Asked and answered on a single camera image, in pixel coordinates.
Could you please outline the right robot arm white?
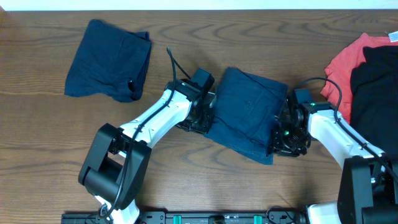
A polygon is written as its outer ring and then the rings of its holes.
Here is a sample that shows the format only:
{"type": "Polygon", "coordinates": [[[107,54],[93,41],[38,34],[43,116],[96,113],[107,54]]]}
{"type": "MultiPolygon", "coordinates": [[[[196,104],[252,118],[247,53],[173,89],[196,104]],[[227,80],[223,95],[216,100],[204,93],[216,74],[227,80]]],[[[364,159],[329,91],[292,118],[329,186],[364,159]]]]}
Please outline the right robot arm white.
{"type": "Polygon", "coordinates": [[[397,223],[397,158],[367,142],[327,102],[287,100],[268,151],[304,156],[320,142],[342,169],[336,202],[309,205],[293,223],[397,223]]]}

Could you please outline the navy blue shorts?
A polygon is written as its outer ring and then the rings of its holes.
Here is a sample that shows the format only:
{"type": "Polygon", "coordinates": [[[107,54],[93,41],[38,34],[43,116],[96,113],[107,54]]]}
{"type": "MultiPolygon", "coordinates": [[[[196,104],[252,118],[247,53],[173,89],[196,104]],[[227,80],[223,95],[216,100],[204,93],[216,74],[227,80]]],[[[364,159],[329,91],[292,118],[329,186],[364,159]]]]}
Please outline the navy blue shorts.
{"type": "Polygon", "coordinates": [[[205,137],[260,164],[271,165],[273,156],[267,149],[287,90],[284,83],[227,68],[217,87],[215,117],[205,137]]]}

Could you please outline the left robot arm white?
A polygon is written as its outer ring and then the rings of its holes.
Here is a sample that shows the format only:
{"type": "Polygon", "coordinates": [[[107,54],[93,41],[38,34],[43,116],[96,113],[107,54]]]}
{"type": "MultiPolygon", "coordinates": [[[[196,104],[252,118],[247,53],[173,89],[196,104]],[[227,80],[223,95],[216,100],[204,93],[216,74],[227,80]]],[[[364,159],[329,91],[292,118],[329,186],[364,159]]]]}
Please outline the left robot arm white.
{"type": "Polygon", "coordinates": [[[174,126],[198,134],[208,132],[215,94],[213,82],[169,82],[160,99],[136,119],[97,131],[78,181],[101,204],[96,223],[135,223],[135,203],[152,148],[174,126]]]}

